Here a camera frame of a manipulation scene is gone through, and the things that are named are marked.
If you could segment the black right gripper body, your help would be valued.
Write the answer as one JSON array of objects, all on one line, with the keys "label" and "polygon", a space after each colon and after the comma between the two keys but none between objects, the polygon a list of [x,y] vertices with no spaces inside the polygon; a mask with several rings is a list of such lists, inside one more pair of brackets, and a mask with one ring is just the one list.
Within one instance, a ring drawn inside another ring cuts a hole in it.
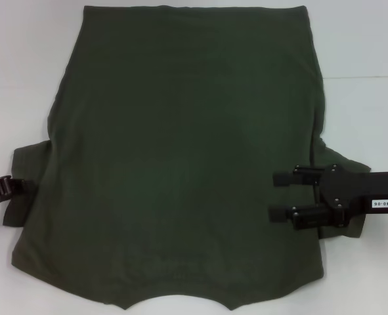
[{"label": "black right gripper body", "polygon": [[347,225],[362,214],[388,214],[388,172],[356,173],[334,165],[319,182],[322,202],[343,210]]}]

